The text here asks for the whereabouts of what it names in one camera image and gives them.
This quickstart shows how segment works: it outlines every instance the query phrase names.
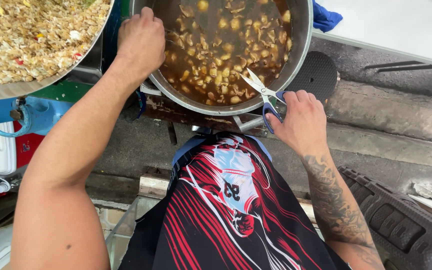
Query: fried rice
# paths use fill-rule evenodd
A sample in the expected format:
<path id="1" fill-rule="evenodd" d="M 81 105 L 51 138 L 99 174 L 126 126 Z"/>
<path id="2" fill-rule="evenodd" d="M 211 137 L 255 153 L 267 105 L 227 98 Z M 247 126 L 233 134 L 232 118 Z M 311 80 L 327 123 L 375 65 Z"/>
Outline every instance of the fried rice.
<path id="1" fill-rule="evenodd" d="M 0 0 L 0 83 L 41 81 L 78 62 L 110 0 Z"/>

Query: scissors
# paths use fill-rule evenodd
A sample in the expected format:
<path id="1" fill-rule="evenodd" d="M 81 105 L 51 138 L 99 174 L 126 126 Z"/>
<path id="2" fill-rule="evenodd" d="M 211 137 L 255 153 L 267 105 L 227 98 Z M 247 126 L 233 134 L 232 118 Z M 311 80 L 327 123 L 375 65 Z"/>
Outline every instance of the scissors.
<path id="1" fill-rule="evenodd" d="M 284 103 L 284 105 L 286 105 L 286 100 L 284 99 L 283 95 L 286 92 L 289 91 L 279 91 L 279 92 L 275 92 L 271 89 L 267 89 L 266 86 L 261 82 L 261 80 L 258 78 L 258 76 L 256 76 L 256 74 L 254 74 L 249 68 L 247 69 L 249 72 L 249 76 L 251 77 L 251 79 L 246 78 L 245 76 L 241 75 L 241 77 L 243 77 L 243 79 L 254 89 L 256 89 L 256 91 L 258 91 L 259 93 L 261 93 L 262 96 L 262 100 L 264 101 L 264 105 L 262 107 L 262 118 L 264 120 L 264 123 L 266 124 L 266 126 L 268 127 L 269 131 L 274 134 L 274 130 L 273 128 L 271 128 L 271 126 L 269 125 L 268 121 L 266 120 L 265 114 L 267 113 L 267 111 L 269 111 L 270 113 L 272 113 L 274 116 L 276 116 L 279 121 L 281 121 L 281 123 L 283 123 L 283 120 L 281 119 L 281 114 L 274 108 L 273 104 L 271 103 L 271 101 L 269 100 L 270 97 L 274 97 L 276 98 L 278 101 L 281 101 Z"/>

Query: stainless steel pot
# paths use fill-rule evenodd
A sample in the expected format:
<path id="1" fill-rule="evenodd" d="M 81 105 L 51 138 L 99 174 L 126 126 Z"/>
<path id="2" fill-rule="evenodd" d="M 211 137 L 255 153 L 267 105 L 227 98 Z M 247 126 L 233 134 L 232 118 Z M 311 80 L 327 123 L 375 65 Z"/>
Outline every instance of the stainless steel pot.
<path id="1" fill-rule="evenodd" d="M 281 71 L 279 78 L 269 88 L 281 91 L 291 83 L 303 64 L 311 41 L 313 30 L 313 3 L 311 0 L 287 0 L 291 12 L 291 27 L 293 46 L 289 54 L 289 60 Z M 144 0 L 132 0 L 129 10 L 131 15 L 140 13 L 142 7 L 147 4 Z M 166 96 L 179 105 L 195 112 L 208 115 L 236 115 L 252 111 L 263 105 L 261 96 L 235 106 L 215 107 L 193 101 L 174 89 L 163 77 L 159 70 L 153 72 L 149 78 L 154 85 Z"/>
<path id="2" fill-rule="evenodd" d="M 110 1 L 110 7 L 107 12 L 106 21 L 104 22 L 104 25 L 101 27 L 101 30 L 99 31 L 99 34 L 95 35 L 93 38 L 93 41 L 90 44 L 89 50 L 86 52 L 86 54 L 74 65 L 70 66 L 67 70 L 57 73 L 51 77 L 47 77 L 44 80 L 38 82 L 37 80 L 33 80 L 31 82 L 17 82 L 17 83 L 0 83 L 0 99 L 8 99 L 8 98 L 14 98 L 18 96 L 27 95 L 33 92 L 36 92 L 40 89 L 43 89 L 47 86 L 50 86 L 51 84 L 57 82 L 64 76 L 66 76 L 71 70 L 73 70 L 79 63 L 83 61 L 83 59 L 88 55 L 88 53 L 91 51 L 93 46 L 96 44 L 96 42 L 99 39 L 99 36 L 103 32 L 104 27 L 106 26 L 106 23 L 108 22 L 109 15 L 111 14 L 111 11 L 113 10 L 115 0 Z"/>

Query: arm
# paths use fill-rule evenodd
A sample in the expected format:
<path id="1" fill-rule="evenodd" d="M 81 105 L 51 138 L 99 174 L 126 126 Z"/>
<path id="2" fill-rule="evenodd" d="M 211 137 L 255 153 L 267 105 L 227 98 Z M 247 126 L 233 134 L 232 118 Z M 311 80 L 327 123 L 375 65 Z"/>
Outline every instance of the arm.
<path id="1" fill-rule="evenodd" d="M 164 44 L 164 27 L 151 9 L 124 21 L 111 67 L 39 145 L 16 205 L 12 269 L 110 269 L 85 181 L 124 102 L 164 61 Z"/>
<path id="2" fill-rule="evenodd" d="M 304 90 L 284 98 L 284 122 L 272 114 L 266 117 L 274 134 L 296 151 L 306 168 L 314 215 L 326 243 L 353 270 L 383 270 L 363 214 L 329 153 L 322 103 Z"/>

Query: blue scissor handle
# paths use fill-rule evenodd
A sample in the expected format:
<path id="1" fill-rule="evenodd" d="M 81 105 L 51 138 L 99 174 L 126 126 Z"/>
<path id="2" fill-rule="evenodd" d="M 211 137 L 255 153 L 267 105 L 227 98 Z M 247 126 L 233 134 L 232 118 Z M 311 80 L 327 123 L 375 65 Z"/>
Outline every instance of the blue scissor handle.
<path id="1" fill-rule="evenodd" d="M 269 132 L 274 134 L 275 132 L 274 132 L 273 128 L 271 128 L 271 125 L 268 123 L 268 120 L 266 120 L 267 111 L 269 111 L 274 116 L 276 116 L 279 119 L 279 121 L 281 121 L 281 123 L 283 123 L 283 120 L 281 119 L 281 114 L 279 114 L 277 111 L 275 111 L 273 109 L 273 106 L 270 103 L 268 103 L 268 102 L 264 103 L 264 105 L 262 107 L 262 118 L 263 118 L 264 123 L 266 124 L 266 127 L 268 128 Z"/>
<path id="2" fill-rule="evenodd" d="M 279 92 L 276 92 L 276 97 L 278 97 L 278 99 L 282 100 L 284 102 L 284 104 L 286 104 L 286 100 L 284 99 L 283 95 L 286 92 L 289 92 L 289 91 L 279 91 Z"/>

